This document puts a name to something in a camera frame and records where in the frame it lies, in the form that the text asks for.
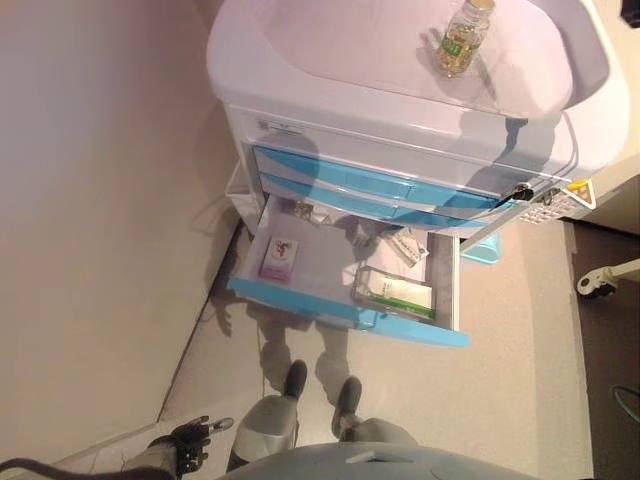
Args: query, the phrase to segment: blue drawer front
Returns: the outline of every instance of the blue drawer front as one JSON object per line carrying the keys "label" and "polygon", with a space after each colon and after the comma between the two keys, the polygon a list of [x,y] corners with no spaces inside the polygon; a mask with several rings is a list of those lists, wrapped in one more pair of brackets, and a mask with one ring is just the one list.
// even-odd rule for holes
{"label": "blue drawer front", "polygon": [[276,285],[234,277],[229,282],[229,288],[273,307],[304,315],[320,322],[322,322],[323,315],[330,315],[348,320],[353,323],[355,329],[400,340],[450,347],[469,345],[469,336],[462,332],[454,332],[398,315],[294,292]]}
{"label": "blue drawer front", "polygon": [[301,199],[309,198],[317,200],[341,210],[347,210],[355,214],[367,215],[381,220],[402,224],[425,227],[484,227],[487,224],[476,220],[447,217],[435,213],[422,212],[371,200],[352,197],[343,193],[326,190],[324,188],[294,182],[285,178],[276,177],[267,173],[261,174],[262,178],[279,185],[282,188],[296,194]]}
{"label": "blue drawer front", "polygon": [[354,191],[424,205],[455,208],[493,208],[498,200],[453,188],[319,160],[256,146],[257,152],[291,170]]}

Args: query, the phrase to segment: bottle cap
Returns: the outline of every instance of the bottle cap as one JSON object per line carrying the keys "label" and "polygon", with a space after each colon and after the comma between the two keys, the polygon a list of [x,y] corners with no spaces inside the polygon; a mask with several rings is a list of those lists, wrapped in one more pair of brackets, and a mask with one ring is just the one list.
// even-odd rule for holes
{"label": "bottle cap", "polygon": [[490,11],[496,6],[494,0],[469,0],[469,3],[476,7],[478,10]]}

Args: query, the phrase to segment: glass bottle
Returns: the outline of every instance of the glass bottle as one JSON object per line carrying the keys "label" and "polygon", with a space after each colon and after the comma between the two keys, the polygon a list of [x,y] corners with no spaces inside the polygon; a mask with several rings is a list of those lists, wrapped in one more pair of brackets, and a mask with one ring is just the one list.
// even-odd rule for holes
{"label": "glass bottle", "polygon": [[453,16],[438,49],[440,68],[447,77],[457,77],[469,67],[489,30],[494,8],[494,0],[465,0]]}

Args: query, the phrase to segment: beige floor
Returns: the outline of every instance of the beige floor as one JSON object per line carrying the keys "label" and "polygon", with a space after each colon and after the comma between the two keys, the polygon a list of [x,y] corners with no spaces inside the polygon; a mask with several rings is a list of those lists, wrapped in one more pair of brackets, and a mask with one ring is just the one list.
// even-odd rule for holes
{"label": "beige floor", "polygon": [[[163,419],[172,424],[206,412],[239,420],[281,383],[289,361],[301,358],[309,367],[302,444],[334,440],[328,400],[352,374],[364,385],[359,413],[395,422],[423,445],[541,478],[589,477],[573,226],[516,222],[502,242],[497,265],[463,264],[461,324],[472,339],[466,349],[332,330],[248,304],[218,285]],[[240,257],[247,245],[241,236]],[[232,432],[214,439],[209,462],[191,478],[222,473],[232,440]]]}

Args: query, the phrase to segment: black shoe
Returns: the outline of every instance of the black shoe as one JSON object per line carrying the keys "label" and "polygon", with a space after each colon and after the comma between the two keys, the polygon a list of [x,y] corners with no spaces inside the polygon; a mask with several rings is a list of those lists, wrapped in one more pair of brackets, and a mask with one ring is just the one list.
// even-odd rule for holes
{"label": "black shoe", "polygon": [[336,438],[340,438],[340,419],[346,415],[355,415],[362,395],[362,383],[358,377],[349,377],[345,380],[336,405],[336,411],[331,420],[331,431]]}
{"label": "black shoe", "polygon": [[282,395],[299,400],[305,383],[307,383],[307,364],[302,360],[296,360],[289,367],[289,373],[287,373],[287,378],[284,381]]}

